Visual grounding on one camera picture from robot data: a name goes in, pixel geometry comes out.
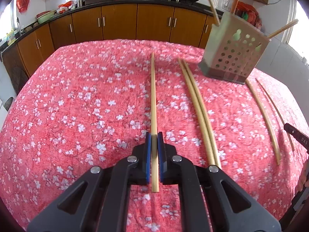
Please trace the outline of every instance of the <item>triangular cutout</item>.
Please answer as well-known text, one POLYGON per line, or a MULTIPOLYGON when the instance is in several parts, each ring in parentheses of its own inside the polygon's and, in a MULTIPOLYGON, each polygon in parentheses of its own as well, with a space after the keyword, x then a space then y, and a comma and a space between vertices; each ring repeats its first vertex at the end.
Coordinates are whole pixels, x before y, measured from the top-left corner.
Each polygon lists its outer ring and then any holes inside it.
POLYGON ((87 186, 87 182, 82 182, 70 195, 68 195, 61 203, 59 203, 57 207, 68 214, 75 214, 87 186))
POLYGON ((240 195, 227 181, 221 182, 234 213, 239 213, 251 207, 249 201, 240 195))

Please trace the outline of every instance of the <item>black countertop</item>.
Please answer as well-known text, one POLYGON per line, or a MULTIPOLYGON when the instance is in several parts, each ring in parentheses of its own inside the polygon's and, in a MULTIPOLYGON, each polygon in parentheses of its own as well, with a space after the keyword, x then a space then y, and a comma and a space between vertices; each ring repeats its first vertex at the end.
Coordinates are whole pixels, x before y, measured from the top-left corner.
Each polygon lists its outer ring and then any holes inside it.
MULTIPOLYGON (((166 5, 166 6, 172 6, 172 7, 176 7, 176 8, 182 8, 182 9, 189 9, 192 11, 196 11, 199 13, 203 13, 206 15, 211 15, 213 16, 213 13, 211 12, 211 8, 207 5, 201 4, 201 3, 188 3, 188 2, 177 2, 176 0, 111 0, 111 1, 105 1, 105 2, 99 2, 99 3, 93 3, 93 4, 89 4, 89 5, 85 5, 73 10, 69 10, 67 12, 64 12, 62 14, 59 14, 57 16, 54 16, 52 19, 39 24, 38 26, 32 28, 31 30, 29 30, 28 32, 24 33, 22 36, 20 36, 19 38, 17 38, 15 40, 14 43, 12 43, 10 46, 6 47, 2 52, 5 52, 6 50, 8 50, 11 46, 17 44, 20 40, 22 40, 23 38, 25 38, 26 36, 28 36, 30 33, 32 33, 33 31, 35 31, 36 29, 38 29, 39 27, 57 20, 58 18, 61 18, 63 16, 66 15, 70 15, 72 13, 84 10, 84 9, 91 9, 91 8, 95 8, 95 7, 100 7, 100 6, 106 6, 106 5, 114 5, 114 4, 126 4, 126 3, 138 3, 138 4, 158 4, 158 5, 166 5)), ((222 17, 223 12, 220 10, 217 10, 218 16, 219 18, 222 17)))

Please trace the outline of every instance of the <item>utensil holder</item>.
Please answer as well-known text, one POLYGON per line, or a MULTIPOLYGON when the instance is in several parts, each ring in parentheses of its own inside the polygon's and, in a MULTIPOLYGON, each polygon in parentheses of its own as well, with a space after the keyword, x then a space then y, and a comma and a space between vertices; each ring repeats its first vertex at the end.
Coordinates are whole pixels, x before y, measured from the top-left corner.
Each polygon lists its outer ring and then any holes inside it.
POLYGON ((208 77, 244 84, 269 41, 250 23, 225 12, 220 26, 212 25, 199 66, 208 77))

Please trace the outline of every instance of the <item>silver screw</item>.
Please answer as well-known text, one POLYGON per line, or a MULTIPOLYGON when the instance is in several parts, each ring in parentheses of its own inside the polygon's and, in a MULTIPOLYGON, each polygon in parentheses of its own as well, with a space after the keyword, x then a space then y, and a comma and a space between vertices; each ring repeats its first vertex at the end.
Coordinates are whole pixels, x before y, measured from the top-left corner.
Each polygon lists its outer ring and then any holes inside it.
POLYGON ((131 155, 127 158, 128 162, 136 162, 137 161, 137 157, 134 155, 131 155))
POLYGON ((175 161, 175 162, 181 162, 182 161, 182 157, 179 156, 179 155, 174 155, 172 157, 172 160, 175 161))
POLYGON ((98 167, 98 166, 92 167, 90 169, 90 172, 92 172, 92 173, 99 173, 100 171, 101 171, 101 168, 98 167))
POLYGON ((212 173, 217 173, 217 172, 219 172, 219 168, 215 165, 211 165, 209 167, 209 171, 212 172, 212 173))

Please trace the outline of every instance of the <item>floral tablecloth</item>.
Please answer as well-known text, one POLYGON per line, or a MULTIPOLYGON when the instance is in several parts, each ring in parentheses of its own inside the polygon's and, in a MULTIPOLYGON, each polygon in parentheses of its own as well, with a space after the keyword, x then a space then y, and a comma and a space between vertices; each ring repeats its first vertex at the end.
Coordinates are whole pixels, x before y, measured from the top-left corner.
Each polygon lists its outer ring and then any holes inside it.
MULTIPOLYGON (((275 129, 276 165, 262 114, 246 85, 207 78, 197 64, 204 50, 172 43, 113 40, 59 48, 19 93, 0 134, 0 196, 18 223, 27 224, 93 165, 110 167, 131 154, 150 131, 150 60, 155 53, 158 131, 165 142, 199 166, 204 145, 177 58, 184 58, 210 116, 222 169, 280 218, 290 205, 306 160, 287 134, 266 87, 286 122, 309 134, 288 88, 254 70, 249 79, 275 129)), ((177 186, 133 186, 127 231, 181 231, 177 186)))

